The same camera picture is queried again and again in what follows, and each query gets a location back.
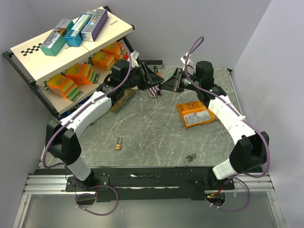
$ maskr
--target cable tie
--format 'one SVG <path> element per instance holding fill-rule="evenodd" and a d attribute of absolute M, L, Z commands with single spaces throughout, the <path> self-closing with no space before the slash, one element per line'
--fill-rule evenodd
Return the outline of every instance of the cable tie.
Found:
<path fill-rule="evenodd" d="M 221 106 L 221 108 L 224 107 L 225 105 L 230 105 L 230 106 L 232 106 L 233 104 L 232 104 L 232 103 L 229 103 L 229 102 L 226 102 L 226 103 L 224 103 L 224 104 Z"/>
<path fill-rule="evenodd" d="M 246 119 L 246 116 L 240 115 L 240 116 L 238 117 L 238 119 L 239 119 L 240 121 L 244 121 L 244 120 Z"/>

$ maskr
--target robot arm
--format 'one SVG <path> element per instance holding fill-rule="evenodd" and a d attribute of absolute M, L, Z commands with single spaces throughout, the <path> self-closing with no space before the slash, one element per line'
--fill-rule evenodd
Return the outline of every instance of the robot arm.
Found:
<path fill-rule="evenodd" d="M 69 128 L 65 128 L 57 135 L 48 151 L 54 157 L 59 158 L 76 176 L 76 178 L 80 180 L 80 184 L 85 188 L 93 186 L 94 173 L 80 156 L 81 147 L 78 139 L 82 132 L 87 126 L 102 116 L 111 106 L 119 101 L 119 99 L 123 97 L 125 89 L 137 86 L 139 89 L 145 90 L 163 82 L 163 78 L 151 71 L 145 63 L 137 63 L 136 57 L 138 54 L 132 54 L 130 59 L 132 64 L 131 75 L 122 87 L 88 106 L 88 108 L 86 108 L 74 120 L 71 121 L 71 118 L 77 115 L 80 109 L 62 119 L 60 123 L 52 120 L 47 125 L 46 144 L 59 128 L 67 122 L 70 122 L 68 125 Z M 105 78 L 104 83 L 98 87 L 97 91 L 93 93 L 90 99 L 87 100 L 83 106 L 92 103 L 95 98 L 100 97 L 119 85 L 126 76 L 129 64 L 130 63 L 127 60 L 117 61 L 113 65 L 112 73 Z"/>
<path fill-rule="evenodd" d="M 210 171 L 211 181 L 222 180 L 266 163 L 266 149 L 261 138 L 243 122 L 244 116 L 234 113 L 227 105 L 236 110 L 225 91 L 214 84 L 213 67 L 210 62 L 200 61 L 196 64 L 195 74 L 190 76 L 193 82 L 220 96 L 226 103 L 195 88 L 186 78 L 184 70 L 177 68 L 171 78 L 160 85 L 160 89 L 181 93 L 185 89 L 196 91 L 198 98 L 223 123 L 231 135 L 235 147 L 229 158 Z M 265 132 L 261 133 L 269 143 Z"/>

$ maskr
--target checkered pattern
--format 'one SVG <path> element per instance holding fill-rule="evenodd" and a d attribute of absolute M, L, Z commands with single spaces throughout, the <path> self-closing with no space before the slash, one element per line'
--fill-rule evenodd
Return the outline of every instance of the checkered pattern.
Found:
<path fill-rule="evenodd" d="M 41 43 L 39 43 L 37 46 L 34 45 L 32 48 L 27 48 L 26 51 L 21 51 L 23 56 L 27 56 L 28 54 L 34 53 L 34 51 L 39 51 Z"/>

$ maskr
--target red wire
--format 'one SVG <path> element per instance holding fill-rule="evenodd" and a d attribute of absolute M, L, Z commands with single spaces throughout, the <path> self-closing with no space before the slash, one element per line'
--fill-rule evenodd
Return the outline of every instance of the red wire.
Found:
<path fill-rule="evenodd" d="M 222 187 L 220 187 L 220 189 L 218 190 L 218 192 L 212 193 L 211 195 L 212 195 L 212 196 L 218 195 L 218 194 L 224 189 L 224 187 L 225 187 L 225 185 L 222 185 Z"/>

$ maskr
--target brass padlock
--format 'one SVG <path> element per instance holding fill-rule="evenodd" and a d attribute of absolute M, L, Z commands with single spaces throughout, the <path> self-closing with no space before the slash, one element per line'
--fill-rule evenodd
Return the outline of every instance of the brass padlock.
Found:
<path fill-rule="evenodd" d="M 116 143 L 116 146 L 115 146 L 115 149 L 116 149 L 116 150 L 121 150 L 121 148 L 122 148 L 122 143 L 123 143 L 123 138 L 122 138 L 122 137 L 118 137 L 117 143 Z"/>

